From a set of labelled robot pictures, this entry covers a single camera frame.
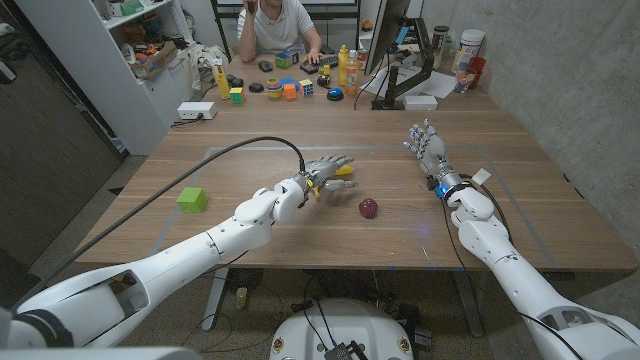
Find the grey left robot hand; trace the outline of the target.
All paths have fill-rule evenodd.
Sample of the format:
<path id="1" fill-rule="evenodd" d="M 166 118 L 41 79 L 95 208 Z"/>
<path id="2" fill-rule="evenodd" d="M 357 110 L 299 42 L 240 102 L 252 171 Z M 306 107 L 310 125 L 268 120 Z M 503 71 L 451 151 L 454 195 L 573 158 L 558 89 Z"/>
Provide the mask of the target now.
<path id="1" fill-rule="evenodd" d="M 307 162 L 304 174 L 314 197 L 319 199 L 321 190 L 338 191 L 357 187 L 356 181 L 336 179 L 338 170 L 353 160 L 353 157 L 346 155 L 330 155 Z"/>

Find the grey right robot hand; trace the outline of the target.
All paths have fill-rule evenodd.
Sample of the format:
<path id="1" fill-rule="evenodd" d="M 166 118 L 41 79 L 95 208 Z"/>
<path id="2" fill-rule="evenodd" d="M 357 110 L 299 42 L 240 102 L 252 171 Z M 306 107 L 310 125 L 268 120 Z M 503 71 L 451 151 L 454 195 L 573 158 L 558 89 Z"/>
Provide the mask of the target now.
<path id="1" fill-rule="evenodd" d="M 423 127 L 414 124 L 410 128 L 409 138 L 404 146 L 416 155 L 425 174 L 442 180 L 453 172 L 447 160 L 445 144 L 427 119 L 424 120 Z"/>

